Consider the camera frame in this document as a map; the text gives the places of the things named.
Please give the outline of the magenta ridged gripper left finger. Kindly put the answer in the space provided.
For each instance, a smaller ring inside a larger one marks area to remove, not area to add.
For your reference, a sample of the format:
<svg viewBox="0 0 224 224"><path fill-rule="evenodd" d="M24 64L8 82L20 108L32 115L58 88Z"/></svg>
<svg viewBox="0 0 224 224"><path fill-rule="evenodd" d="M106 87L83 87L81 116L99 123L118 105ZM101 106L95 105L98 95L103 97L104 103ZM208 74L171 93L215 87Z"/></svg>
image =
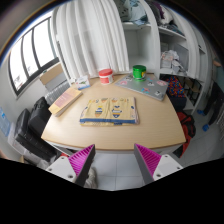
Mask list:
<svg viewBox="0 0 224 224"><path fill-rule="evenodd" d="M94 156L95 145L92 144L69 157L59 157L47 168L47 171L83 187Z"/></svg>

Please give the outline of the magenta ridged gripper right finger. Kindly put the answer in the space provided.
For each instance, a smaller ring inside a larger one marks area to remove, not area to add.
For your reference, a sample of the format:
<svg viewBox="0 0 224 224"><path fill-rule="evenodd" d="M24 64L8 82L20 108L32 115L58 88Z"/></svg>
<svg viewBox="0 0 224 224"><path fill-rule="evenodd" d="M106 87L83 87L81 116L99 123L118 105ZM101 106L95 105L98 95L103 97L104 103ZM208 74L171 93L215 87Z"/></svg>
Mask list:
<svg viewBox="0 0 224 224"><path fill-rule="evenodd" d="M159 155L145 146L135 144L134 155L145 184L150 184L182 169L168 154Z"/></svg>

